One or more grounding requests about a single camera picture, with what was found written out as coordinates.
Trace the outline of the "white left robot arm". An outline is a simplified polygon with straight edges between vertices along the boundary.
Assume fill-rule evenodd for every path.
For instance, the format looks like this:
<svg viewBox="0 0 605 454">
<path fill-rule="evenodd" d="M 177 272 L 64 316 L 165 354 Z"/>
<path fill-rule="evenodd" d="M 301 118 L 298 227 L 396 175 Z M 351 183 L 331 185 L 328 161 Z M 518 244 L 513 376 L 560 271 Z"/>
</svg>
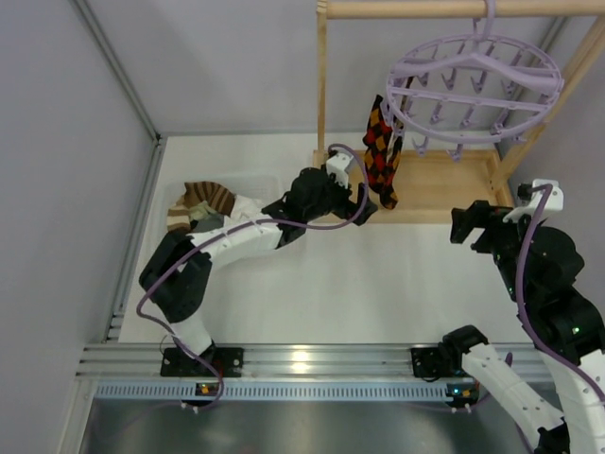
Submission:
<svg viewBox="0 0 605 454">
<path fill-rule="evenodd" d="M 204 239 L 169 233 L 139 277 L 145 294 L 137 304 L 138 317 L 158 324 L 187 358 L 213 376 L 216 344 L 201 317 L 210 277 L 232 263 L 273 253 L 318 229 L 317 219 L 339 218 L 339 226 L 364 224 L 377 210 L 370 199 L 370 179 L 362 178 L 355 191 L 341 183 L 327 166 L 307 167 L 283 196 L 260 214 L 210 233 Z"/>
</svg>

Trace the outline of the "purple round clip hanger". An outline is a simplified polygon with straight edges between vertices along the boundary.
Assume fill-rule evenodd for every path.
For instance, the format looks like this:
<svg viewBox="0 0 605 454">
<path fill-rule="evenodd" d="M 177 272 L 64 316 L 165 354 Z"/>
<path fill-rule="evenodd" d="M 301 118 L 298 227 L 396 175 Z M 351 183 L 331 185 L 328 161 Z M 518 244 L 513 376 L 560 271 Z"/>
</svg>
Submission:
<svg viewBox="0 0 605 454">
<path fill-rule="evenodd" d="M 496 4 L 470 34 L 445 36 L 408 51 L 389 69 L 381 114 L 394 135 L 449 144 L 457 162 L 477 144 L 521 143 L 553 110 L 565 84 L 558 64 L 541 48 L 493 33 Z"/>
</svg>

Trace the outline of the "argyle sock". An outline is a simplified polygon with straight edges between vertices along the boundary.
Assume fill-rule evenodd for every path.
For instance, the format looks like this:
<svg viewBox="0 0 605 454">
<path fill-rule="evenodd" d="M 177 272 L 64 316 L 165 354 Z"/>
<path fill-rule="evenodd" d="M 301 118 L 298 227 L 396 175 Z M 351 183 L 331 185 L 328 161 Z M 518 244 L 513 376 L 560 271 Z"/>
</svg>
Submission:
<svg viewBox="0 0 605 454">
<path fill-rule="evenodd" d="M 366 147 L 364 165 L 370 189 L 378 195 L 384 208 L 393 210 L 399 201 L 393 180 L 401 160 L 403 139 L 397 137 L 393 145 L 390 144 L 393 130 L 383 116 L 382 102 L 383 98 L 377 95 L 372 104 L 362 139 Z"/>
</svg>

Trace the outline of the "brown striped sock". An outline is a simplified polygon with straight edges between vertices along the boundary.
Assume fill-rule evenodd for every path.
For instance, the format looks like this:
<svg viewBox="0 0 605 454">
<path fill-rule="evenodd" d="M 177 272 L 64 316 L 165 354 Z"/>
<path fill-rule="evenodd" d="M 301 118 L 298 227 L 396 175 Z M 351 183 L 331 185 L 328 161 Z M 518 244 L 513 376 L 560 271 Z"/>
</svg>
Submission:
<svg viewBox="0 0 605 454">
<path fill-rule="evenodd" d="M 191 231 L 191 222 L 189 218 L 190 210 L 182 203 L 176 203 L 167 210 L 166 230 L 174 231 Z"/>
<path fill-rule="evenodd" d="M 209 181 L 187 182 L 184 184 L 184 188 L 182 201 L 187 208 L 206 201 L 211 208 L 221 215 L 229 216 L 233 211 L 236 195 L 220 183 Z"/>
</svg>

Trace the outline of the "white sock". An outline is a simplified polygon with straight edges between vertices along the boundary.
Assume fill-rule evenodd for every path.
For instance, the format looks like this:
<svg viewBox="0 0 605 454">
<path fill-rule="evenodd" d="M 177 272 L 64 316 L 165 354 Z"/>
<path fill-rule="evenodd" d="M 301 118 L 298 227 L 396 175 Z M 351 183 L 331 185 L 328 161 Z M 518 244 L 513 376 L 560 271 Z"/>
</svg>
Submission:
<svg viewBox="0 0 605 454">
<path fill-rule="evenodd" d="M 240 221 L 254 218 L 262 212 L 263 207 L 264 203 L 261 200 L 236 195 L 230 219 L 232 221 Z"/>
</svg>

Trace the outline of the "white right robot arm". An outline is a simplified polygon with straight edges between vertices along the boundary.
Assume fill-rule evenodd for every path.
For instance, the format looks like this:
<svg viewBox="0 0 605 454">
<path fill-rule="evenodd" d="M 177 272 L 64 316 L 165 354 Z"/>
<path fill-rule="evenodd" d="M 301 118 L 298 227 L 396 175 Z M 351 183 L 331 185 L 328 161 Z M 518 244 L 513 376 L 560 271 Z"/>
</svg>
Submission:
<svg viewBox="0 0 605 454">
<path fill-rule="evenodd" d="M 604 322 L 574 287 L 584 267 L 572 238 L 523 215 L 507 221 L 507 207 L 475 201 L 452 210 L 451 242 L 475 229 L 472 250 L 493 258 L 518 318 L 546 365 L 561 403 L 545 402 L 475 326 L 443 336 L 446 368 L 482 384 L 513 419 L 535 453 L 604 450 Z"/>
</svg>

